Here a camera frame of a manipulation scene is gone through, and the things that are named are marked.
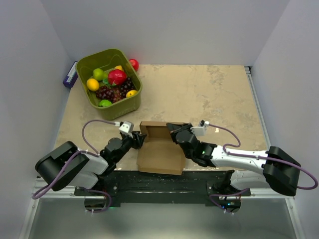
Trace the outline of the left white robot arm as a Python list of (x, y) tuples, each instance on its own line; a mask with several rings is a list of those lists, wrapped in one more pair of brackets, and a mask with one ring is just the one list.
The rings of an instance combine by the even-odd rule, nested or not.
[(111, 138), (99, 154), (80, 150), (67, 141), (36, 163), (35, 170), (47, 185), (32, 197), (38, 199), (50, 189), (59, 191), (66, 186), (82, 187), (91, 195), (99, 195), (103, 191), (99, 179), (114, 171), (130, 149), (140, 149), (146, 136), (139, 131), (133, 131), (132, 137), (121, 134), (121, 138)]

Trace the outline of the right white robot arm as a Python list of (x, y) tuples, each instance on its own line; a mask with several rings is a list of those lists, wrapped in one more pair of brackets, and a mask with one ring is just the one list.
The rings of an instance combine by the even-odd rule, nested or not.
[(202, 121), (193, 127), (190, 123), (167, 123), (173, 142), (179, 145), (187, 159), (201, 167), (236, 168), (222, 183), (222, 190), (232, 196), (247, 188), (271, 188), (285, 196), (295, 196), (299, 181), (300, 164), (281, 148), (271, 146), (269, 150), (244, 151), (237, 146), (224, 146), (201, 142), (209, 122)]

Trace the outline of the brown cardboard box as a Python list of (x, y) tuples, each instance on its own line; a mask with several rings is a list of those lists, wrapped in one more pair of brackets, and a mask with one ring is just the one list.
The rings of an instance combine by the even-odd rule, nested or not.
[(140, 130), (147, 137), (138, 151), (138, 170), (146, 173), (181, 175), (186, 159), (182, 149), (173, 142), (166, 122), (143, 121), (140, 123)]

